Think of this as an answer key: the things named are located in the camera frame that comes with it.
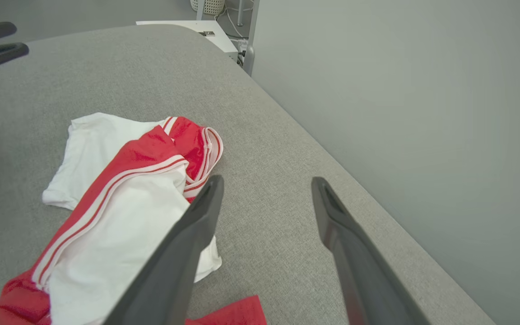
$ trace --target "floor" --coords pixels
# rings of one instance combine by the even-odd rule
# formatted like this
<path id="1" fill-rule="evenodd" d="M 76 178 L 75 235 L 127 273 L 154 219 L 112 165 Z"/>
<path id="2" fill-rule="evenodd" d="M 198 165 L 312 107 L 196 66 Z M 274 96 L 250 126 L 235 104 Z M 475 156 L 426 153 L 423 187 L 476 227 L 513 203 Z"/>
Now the floor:
<path id="1" fill-rule="evenodd" d="M 226 0 L 229 8 L 238 8 L 238 0 Z M 244 0 L 251 8 L 252 0 Z M 238 12 L 230 10 L 236 24 Z M 244 12 L 243 27 L 237 30 L 248 36 L 252 11 Z M 0 43 L 30 42 L 70 33 L 134 25 L 138 20 L 195 20 L 190 0 L 0 0 L 0 21 L 11 21 L 18 31 L 0 39 Z M 214 16 L 204 15 L 205 20 Z M 237 35 L 226 14 L 219 25 Z"/>

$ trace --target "clothing pile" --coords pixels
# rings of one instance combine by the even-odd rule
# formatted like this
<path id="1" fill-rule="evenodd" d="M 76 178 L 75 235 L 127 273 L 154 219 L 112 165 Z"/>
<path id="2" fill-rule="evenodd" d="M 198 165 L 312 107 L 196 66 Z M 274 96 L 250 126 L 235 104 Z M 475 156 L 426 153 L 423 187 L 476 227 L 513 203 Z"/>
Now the clothing pile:
<path id="1" fill-rule="evenodd" d="M 100 324 L 222 156 L 216 131 L 185 117 L 73 120 L 43 202 L 73 210 L 33 267 L 7 282 L 0 325 Z M 222 264 L 216 239 L 195 282 Z M 265 324 L 258 297 L 186 324 Z"/>

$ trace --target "cable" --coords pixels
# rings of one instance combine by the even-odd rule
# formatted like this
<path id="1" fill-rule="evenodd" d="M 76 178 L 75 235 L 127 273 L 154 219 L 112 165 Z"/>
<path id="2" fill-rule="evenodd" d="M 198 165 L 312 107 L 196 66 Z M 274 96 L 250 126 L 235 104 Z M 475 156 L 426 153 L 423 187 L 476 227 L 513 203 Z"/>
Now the cable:
<path id="1" fill-rule="evenodd" d="M 221 13 L 219 13 L 219 14 L 217 14 L 217 15 L 214 16 L 214 20 L 215 20 L 215 21 L 218 21 L 218 18 L 219 18 L 220 16 L 222 16 L 223 14 L 225 14 L 225 13 L 227 12 L 227 10 L 228 10 L 228 7 L 224 7 L 224 10 L 223 10 Z"/>
<path id="2" fill-rule="evenodd" d="M 227 14 L 227 18 L 230 20 L 230 23 L 232 24 L 232 27 L 234 27 L 234 30 L 236 31 L 236 33 L 238 35 L 240 35 L 240 37 L 243 37 L 242 34 L 238 31 L 238 29 L 236 29 L 236 25 L 234 25 L 234 22 L 230 18 L 230 12 L 226 10 L 226 14 Z"/>
<path id="3" fill-rule="evenodd" d="M 228 9 L 230 9 L 230 10 L 234 10 L 235 12 L 239 11 L 239 10 L 236 9 L 236 8 L 228 8 Z M 246 9 L 244 9 L 244 10 L 242 10 L 242 11 L 247 12 L 247 11 L 250 11 L 250 10 L 252 10 L 252 9 L 254 9 L 254 8 L 246 8 Z"/>

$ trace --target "gray fabric surface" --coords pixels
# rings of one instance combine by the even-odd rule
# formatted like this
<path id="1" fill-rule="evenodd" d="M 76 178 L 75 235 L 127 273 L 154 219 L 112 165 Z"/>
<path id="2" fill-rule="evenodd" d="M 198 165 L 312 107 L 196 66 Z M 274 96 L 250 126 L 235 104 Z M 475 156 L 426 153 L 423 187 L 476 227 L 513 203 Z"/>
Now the gray fabric surface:
<path id="1" fill-rule="evenodd" d="M 222 267 L 194 287 L 189 317 L 258 294 L 270 324 L 347 323 L 310 181 L 326 177 L 434 324 L 493 322 L 384 209 L 247 74 L 181 27 L 93 31 L 29 44 L 0 66 L 0 289 L 27 270 L 69 212 L 41 203 L 70 120 L 186 116 L 225 154 Z"/>

